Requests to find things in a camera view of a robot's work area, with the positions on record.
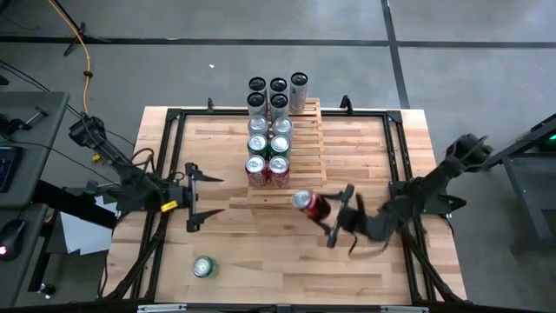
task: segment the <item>keyboard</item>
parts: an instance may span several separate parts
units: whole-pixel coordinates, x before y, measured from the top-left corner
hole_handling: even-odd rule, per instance
[[[0,193],[8,192],[23,155],[22,147],[0,146]]]

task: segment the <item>wood plank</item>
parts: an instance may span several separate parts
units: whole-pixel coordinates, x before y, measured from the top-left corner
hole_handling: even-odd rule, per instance
[[[327,249],[322,230],[291,208],[291,196],[299,188],[337,192],[346,183],[355,183],[367,213],[373,215],[387,200],[387,182],[391,179],[380,120],[321,117],[319,99],[308,99],[308,103],[295,121],[291,162],[294,187],[284,190],[247,186],[243,171],[248,156],[246,117],[188,117],[179,164],[195,162],[205,174],[224,179],[222,183],[199,183],[198,209],[225,210],[212,216],[195,234],[185,231],[187,211],[173,213],[165,238],[157,302],[410,302],[398,236],[392,237],[384,252],[380,252],[383,243],[367,243],[360,238],[360,246],[349,256],[353,240],[349,234],[341,233],[336,248]],[[166,109],[145,108],[137,149],[158,151]],[[436,163],[424,112],[401,112],[413,172],[425,175]],[[315,119],[321,122],[310,122]],[[399,153],[395,142],[394,149]],[[169,153],[164,162],[168,168]],[[337,203],[332,205],[329,223],[337,211]],[[143,222],[144,213],[132,213],[116,228],[105,293],[119,283],[135,261]],[[431,262],[454,292],[465,297],[450,229],[435,216],[425,216],[423,224]],[[218,276],[200,279],[192,275],[192,262],[200,255],[212,256],[220,264]],[[424,295],[420,266],[416,271]]]

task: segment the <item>red soda can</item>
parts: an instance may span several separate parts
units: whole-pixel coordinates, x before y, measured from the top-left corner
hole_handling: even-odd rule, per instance
[[[330,215],[330,203],[321,195],[309,190],[299,190],[292,196],[294,206],[308,218],[320,221]]]
[[[270,183],[278,188],[289,186],[289,161],[284,156],[275,156],[268,163]]]
[[[245,171],[251,187],[264,187],[268,182],[267,162],[262,156],[250,156]]]

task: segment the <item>can lid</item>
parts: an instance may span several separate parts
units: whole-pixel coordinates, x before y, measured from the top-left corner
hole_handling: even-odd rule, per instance
[[[249,148],[260,151],[267,147],[267,138],[263,135],[253,135],[249,138]]]
[[[288,170],[289,162],[284,156],[275,156],[270,160],[268,167],[273,173],[282,174]]]
[[[197,277],[206,277],[212,271],[212,261],[206,256],[199,256],[193,264],[193,274]]]
[[[299,190],[292,196],[292,203],[299,210],[307,208],[310,201],[311,192],[309,190]]]
[[[267,82],[262,77],[253,77],[249,80],[249,88],[255,91],[261,91],[267,86]]]
[[[284,78],[275,78],[270,81],[270,89],[276,92],[283,92],[288,87],[288,83]]]
[[[276,152],[283,152],[288,150],[289,141],[285,136],[278,135],[272,138],[272,142],[270,142],[270,145],[272,146],[272,149],[274,149]]]
[[[278,117],[272,125],[272,129],[281,133],[289,132],[292,129],[292,120],[289,117]]]
[[[253,116],[249,120],[251,130],[264,130],[266,127],[268,127],[268,121],[264,116]]]
[[[245,163],[245,167],[250,173],[260,173],[264,169],[264,159],[262,156],[252,156]]]
[[[307,75],[305,75],[304,73],[297,72],[292,75],[291,80],[292,84],[294,84],[295,86],[303,86],[307,83],[308,78]]]
[[[264,104],[264,95],[260,92],[253,92],[247,97],[247,103],[250,106],[262,106]]]
[[[282,94],[275,94],[272,96],[272,99],[270,99],[270,103],[273,107],[280,109],[288,105],[288,97]]]

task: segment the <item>white paper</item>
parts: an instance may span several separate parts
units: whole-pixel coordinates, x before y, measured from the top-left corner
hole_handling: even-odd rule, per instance
[[[95,198],[96,205],[106,210],[116,212],[116,203],[104,204],[103,198]],[[77,217],[61,213],[63,233],[68,253],[80,250],[81,255],[110,249],[112,230],[85,222]]]

